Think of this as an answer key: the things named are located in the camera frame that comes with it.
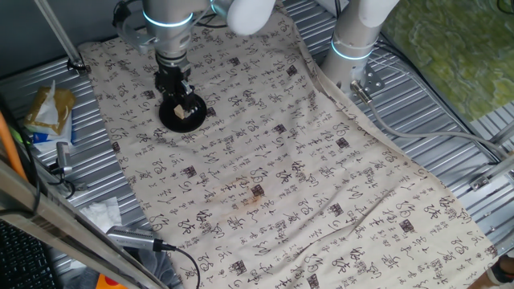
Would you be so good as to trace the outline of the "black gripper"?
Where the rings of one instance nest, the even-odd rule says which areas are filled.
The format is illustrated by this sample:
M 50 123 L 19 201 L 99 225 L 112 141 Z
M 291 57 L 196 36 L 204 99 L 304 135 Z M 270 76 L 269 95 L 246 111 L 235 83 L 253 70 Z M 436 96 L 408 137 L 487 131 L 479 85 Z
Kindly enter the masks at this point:
M 158 71 L 155 73 L 155 87 L 162 94 L 160 114 L 176 116 L 175 108 L 179 105 L 176 99 L 183 98 L 182 118 L 189 118 L 198 111 L 194 87 L 187 82 L 190 75 L 190 62 L 186 54 L 168 57 L 156 54 Z

